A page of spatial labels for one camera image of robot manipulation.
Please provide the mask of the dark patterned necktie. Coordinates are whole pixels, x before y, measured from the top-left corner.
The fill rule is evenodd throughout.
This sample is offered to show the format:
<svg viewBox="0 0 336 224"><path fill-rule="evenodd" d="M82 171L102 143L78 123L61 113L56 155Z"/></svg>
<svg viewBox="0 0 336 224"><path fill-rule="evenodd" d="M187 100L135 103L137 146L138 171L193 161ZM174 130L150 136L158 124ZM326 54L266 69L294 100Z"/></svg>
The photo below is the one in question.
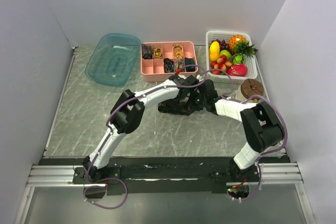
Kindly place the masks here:
<svg viewBox="0 0 336 224"><path fill-rule="evenodd" d="M196 111L203 110L204 106L195 102L173 102L165 101L158 105L158 111L161 113L189 116Z"/></svg>

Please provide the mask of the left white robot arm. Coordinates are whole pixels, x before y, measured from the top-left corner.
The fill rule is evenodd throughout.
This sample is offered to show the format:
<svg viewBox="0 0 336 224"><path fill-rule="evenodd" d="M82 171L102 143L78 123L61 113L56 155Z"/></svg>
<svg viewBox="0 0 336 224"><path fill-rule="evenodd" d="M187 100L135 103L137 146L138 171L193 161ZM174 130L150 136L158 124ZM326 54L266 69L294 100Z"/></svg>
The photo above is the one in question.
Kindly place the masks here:
<svg viewBox="0 0 336 224"><path fill-rule="evenodd" d="M106 121L107 131L104 137L83 162L86 178L92 183L103 179L103 169L107 167L112 153L126 135L139 127L146 108L166 100L183 98L203 82L204 79L200 75L185 77L182 74L174 74L149 89L137 92L129 89L123 91Z"/></svg>

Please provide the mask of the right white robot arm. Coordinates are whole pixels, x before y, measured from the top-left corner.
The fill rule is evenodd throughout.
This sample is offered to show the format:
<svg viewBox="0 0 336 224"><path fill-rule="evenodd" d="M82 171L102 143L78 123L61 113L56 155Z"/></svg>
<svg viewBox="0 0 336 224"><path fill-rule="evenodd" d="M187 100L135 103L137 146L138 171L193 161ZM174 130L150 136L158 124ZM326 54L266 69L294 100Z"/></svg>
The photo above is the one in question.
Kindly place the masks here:
<svg viewBox="0 0 336 224"><path fill-rule="evenodd" d="M238 101L227 96L220 97L211 80L205 80L193 93L197 109L225 116L242 122L246 143L231 159L229 174L235 181L241 181L248 175L248 169L260 158L269 153L268 149L280 142L286 144L288 131L278 111L260 95L252 98L261 100L250 103L249 100Z"/></svg>

